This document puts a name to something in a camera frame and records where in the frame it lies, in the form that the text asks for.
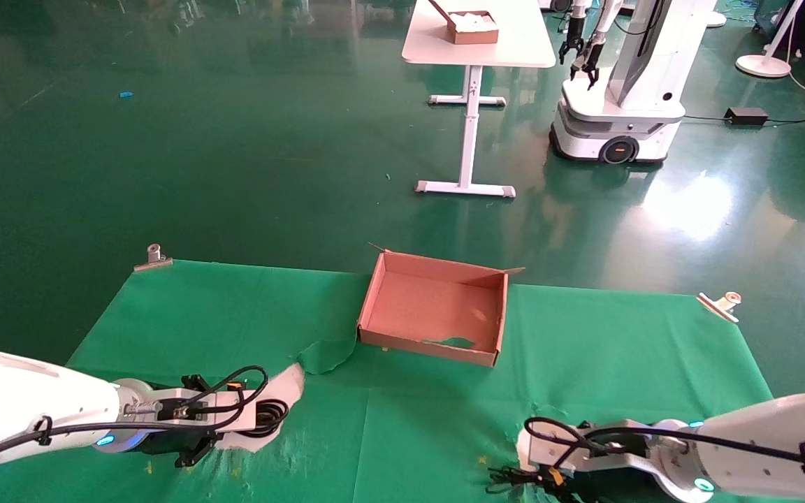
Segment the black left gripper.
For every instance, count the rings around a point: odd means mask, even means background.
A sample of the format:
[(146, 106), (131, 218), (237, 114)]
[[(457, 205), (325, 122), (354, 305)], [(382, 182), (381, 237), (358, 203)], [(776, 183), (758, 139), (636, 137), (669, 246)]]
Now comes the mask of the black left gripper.
[[(183, 375), (182, 387), (196, 393), (210, 390), (210, 385), (199, 374)], [(224, 438), (224, 433), (208, 433), (192, 437), (185, 430), (166, 430), (147, 435), (138, 444), (138, 452), (147, 455), (178, 454), (176, 467), (195, 467)]]

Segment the black background robot gripper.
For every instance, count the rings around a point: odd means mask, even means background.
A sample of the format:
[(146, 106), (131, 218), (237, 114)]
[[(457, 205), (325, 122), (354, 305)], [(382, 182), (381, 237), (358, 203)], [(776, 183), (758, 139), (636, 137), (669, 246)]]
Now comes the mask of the black background robot gripper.
[(576, 50), (577, 53), (584, 48), (583, 27), (569, 27), (566, 32), (565, 40), (562, 42), (559, 49), (560, 64), (563, 64), (565, 55), (571, 50)]
[(590, 38), (585, 47), (579, 51), (570, 67), (570, 79), (574, 80), (577, 73), (585, 73), (588, 76), (587, 90), (591, 90), (600, 79), (600, 70), (597, 67), (597, 63), (601, 53), (602, 41), (599, 42), (596, 38)]

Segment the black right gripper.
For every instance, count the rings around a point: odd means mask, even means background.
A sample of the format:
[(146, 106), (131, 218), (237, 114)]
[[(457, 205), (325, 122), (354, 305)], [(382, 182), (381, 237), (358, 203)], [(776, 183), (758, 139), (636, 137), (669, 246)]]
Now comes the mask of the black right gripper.
[[(592, 430), (592, 421), (582, 421), (577, 430)], [(556, 502), (584, 500), (661, 500), (662, 491), (653, 477), (638, 470), (575, 472), (567, 483), (543, 483), (543, 491)]]

